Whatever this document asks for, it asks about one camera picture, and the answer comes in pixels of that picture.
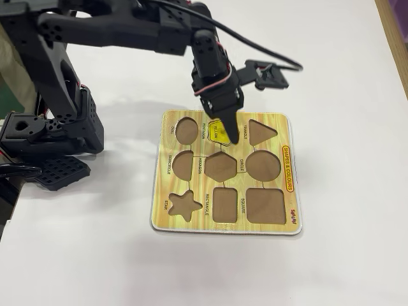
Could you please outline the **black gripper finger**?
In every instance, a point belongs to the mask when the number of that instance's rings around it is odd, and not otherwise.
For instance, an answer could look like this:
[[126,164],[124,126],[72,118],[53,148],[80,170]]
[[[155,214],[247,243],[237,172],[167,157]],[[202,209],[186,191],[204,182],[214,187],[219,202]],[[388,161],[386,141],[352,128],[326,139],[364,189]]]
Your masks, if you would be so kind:
[[225,109],[212,113],[213,119],[220,119],[231,143],[239,142],[239,130],[237,124],[237,109]]

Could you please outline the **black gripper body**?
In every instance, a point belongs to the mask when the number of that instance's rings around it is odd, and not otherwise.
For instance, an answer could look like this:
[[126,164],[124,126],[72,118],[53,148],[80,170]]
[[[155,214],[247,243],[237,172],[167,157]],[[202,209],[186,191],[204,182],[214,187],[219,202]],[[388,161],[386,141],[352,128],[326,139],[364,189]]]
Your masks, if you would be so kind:
[[244,94],[235,68],[229,69],[229,74],[223,78],[223,81],[200,78],[196,68],[193,69],[191,76],[194,95],[200,97],[201,104],[211,119],[213,119],[213,112],[243,108]]

